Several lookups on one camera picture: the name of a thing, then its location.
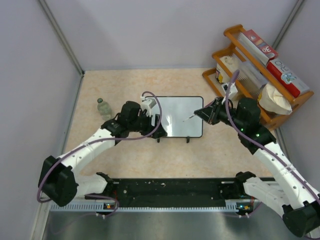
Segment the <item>magenta capped marker pen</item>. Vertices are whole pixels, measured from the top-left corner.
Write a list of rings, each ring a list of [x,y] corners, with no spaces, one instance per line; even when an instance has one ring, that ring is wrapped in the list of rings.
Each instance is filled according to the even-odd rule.
[[[186,122],[186,121],[188,121],[188,120],[192,119],[194,116],[195,116],[195,114],[193,114],[193,115],[189,116],[188,118],[184,119],[184,120],[183,120],[183,122]]]

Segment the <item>black framed whiteboard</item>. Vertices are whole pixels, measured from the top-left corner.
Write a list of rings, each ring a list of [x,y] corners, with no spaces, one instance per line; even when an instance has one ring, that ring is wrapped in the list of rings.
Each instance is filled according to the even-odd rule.
[[[194,114],[195,110],[204,107],[201,96],[158,96],[159,104],[152,108],[152,116],[162,114],[161,124],[167,132],[167,138],[185,138],[189,143],[191,138],[203,136],[203,120],[193,117],[185,122],[186,118]]]

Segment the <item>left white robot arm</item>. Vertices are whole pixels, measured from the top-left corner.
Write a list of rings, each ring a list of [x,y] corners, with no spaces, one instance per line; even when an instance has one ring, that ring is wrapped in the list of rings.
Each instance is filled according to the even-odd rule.
[[[159,101],[151,97],[142,103],[127,101],[115,118],[104,122],[79,146],[59,157],[47,157],[39,177],[40,191],[60,207],[74,198],[90,194],[109,198],[114,191],[113,185],[108,183],[109,177],[101,172],[82,176],[82,169],[102,152],[127,140],[130,133],[140,133],[153,139],[167,136],[161,125],[162,114],[152,112],[160,107]]]

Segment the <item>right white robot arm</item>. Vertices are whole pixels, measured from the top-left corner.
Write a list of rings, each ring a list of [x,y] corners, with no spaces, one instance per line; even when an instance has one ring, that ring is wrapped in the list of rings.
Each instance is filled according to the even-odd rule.
[[[268,168],[281,188],[244,172],[233,185],[237,197],[249,195],[265,204],[296,237],[305,237],[320,228],[320,192],[302,177],[273,134],[260,123],[261,109],[254,99],[242,98],[234,108],[231,100],[217,97],[193,113],[209,125],[224,123],[233,127],[240,143]]]

